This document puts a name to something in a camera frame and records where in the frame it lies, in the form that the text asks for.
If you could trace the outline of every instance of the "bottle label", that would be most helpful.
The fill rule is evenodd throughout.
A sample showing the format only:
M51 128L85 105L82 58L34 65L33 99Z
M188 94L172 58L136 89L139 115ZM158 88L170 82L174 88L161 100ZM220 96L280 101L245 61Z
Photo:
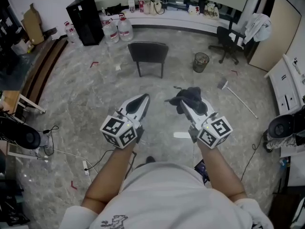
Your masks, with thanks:
M116 32L116 33L110 35L110 39L114 39L114 38L116 38L117 36L118 36L118 32Z
M128 36L129 35L129 31L120 31L120 35L121 36Z

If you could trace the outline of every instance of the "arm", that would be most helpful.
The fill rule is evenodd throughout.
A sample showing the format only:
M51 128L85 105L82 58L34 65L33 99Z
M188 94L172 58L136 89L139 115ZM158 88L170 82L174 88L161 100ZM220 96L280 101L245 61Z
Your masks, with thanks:
M88 188L81 206L100 214L118 195L127 171L135 140L126 148L116 148Z
M247 198L242 182L228 165L218 148L210 149L199 140L197 144L201 150L212 187L222 192L232 202Z

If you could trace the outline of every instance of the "large plastic water bottle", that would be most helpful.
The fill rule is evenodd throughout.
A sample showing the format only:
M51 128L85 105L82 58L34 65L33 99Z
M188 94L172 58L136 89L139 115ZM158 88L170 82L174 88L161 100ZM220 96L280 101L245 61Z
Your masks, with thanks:
M120 16L120 21L118 23L118 29L119 29L120 38L124 42L131 41L133 39L132 24L125 17L125 14L119 13L119 16Z
M82 42L72 24L69 22L65 22L65 31L68 36L69 42L76 45L77 47L82 46Z
M119 33L116 25L111 22L112 19L105 21L103 23L103 31L105 35L106 42L108 44L115 44L119 41Z

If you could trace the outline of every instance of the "t-shirt sleeve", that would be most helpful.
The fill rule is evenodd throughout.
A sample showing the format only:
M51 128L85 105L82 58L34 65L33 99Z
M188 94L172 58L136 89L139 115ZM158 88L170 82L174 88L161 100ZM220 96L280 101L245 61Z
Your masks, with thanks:
M270 219L262 212L254 199L243 198L235 202L241 209L247 211L253 220L254 229L274 229Z
M97 216L88 208L72 206L66 210L59 229L88 229Z

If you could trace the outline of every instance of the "person's left arm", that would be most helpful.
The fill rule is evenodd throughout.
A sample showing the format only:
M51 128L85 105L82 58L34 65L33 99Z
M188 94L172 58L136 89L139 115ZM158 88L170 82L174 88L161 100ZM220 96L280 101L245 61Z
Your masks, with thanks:
M124 149L116 148L114 150L88 188L81 204L82 207L100 214L109 201L118 195L134 146L135 140Z

